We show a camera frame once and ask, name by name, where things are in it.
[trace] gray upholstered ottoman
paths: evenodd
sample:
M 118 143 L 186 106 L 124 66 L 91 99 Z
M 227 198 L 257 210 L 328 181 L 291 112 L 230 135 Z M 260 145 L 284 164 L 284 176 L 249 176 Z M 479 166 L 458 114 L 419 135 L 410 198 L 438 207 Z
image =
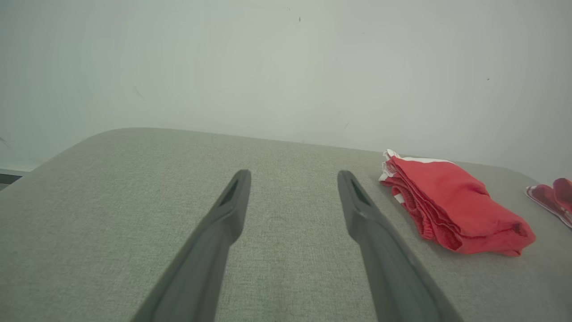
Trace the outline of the gray upholstered ottoman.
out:
M 528 221 L 523 256 L 460 255 L 421 240 L 378 184 L 379 152 L 170 129 L 89 138 L 0 192 L 0 321 L 125 321 L 232 175 L 252 172 L 217 320 L 374 321 L 336 174 L 351 170 L 466 321 L 568 321 L 572 231 L 529 177 L 458 163 Z

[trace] wall mark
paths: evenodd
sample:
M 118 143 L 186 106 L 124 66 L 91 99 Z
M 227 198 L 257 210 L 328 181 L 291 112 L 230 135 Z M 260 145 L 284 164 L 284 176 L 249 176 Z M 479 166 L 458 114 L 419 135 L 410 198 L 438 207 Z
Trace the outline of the wall mark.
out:
M 137 94 L 139 95 L 139 97 L 143 99 L 143 101 L 147 101 L 147 100 L 143 97 L 143 95 L 141 95 L 141 93 L 140 93 L 139 90 L 137 89 L 137 86 L 135 86 L 135 87 L 133 87 L 133 88 L 135 89 L 135 92 L 137 92 Z
M 8 142 L 6 142 L 6 140 L 0 138 L 0 141 L 2 141 L 2 143 L 4 143 L 10 150 L 13 150 L 12 147 L 8 144 Z

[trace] fabric texture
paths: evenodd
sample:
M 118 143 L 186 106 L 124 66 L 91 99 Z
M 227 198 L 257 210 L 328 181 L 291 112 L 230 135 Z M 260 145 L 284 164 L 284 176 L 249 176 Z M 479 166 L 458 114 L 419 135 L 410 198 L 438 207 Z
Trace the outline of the fabric texture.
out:
M 378 183 L 381 152 L 172 129 L 90 137 L 0 191 L 0 321 L 128 321 L 232 175 L 252 173 L 218 321 L 375 321 L 337 172 L 352 171 L 467 322 L 569 321 L 572 234 L 522 194 L 538 184 L 457 163 L 520 214 L 521 257 L 465 256 L 419 237 Z
M 526 187 L 525 194 L 572 228 L 572 182 L 565 178 L 556 179 L 553 187 L 545 184 L 530 186 Z
M 384 152 L 380 183 L 391 187 L 419 234 L 462 254 L 520 256 L 536 240 L 528 223 L 494 202 L 484 184 L 453 162 Z

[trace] red cloth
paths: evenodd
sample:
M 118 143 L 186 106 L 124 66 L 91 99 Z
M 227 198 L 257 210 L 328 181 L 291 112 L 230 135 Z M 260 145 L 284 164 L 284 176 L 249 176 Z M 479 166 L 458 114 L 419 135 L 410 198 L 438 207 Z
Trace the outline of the red cloth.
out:
M 536 240 L 524 219 L 494 202 L 484 184 L 459 166 L 393 154 L 386 155 L 380 183 L 391 187 L 421 237 L 458 253 L 507 256 L 520 256 Z
M 525 194 L 572 228 L 572 182 L 565 178 L 556 179 L 553 187 L 545 184 L 530 186 L 526 187 Z

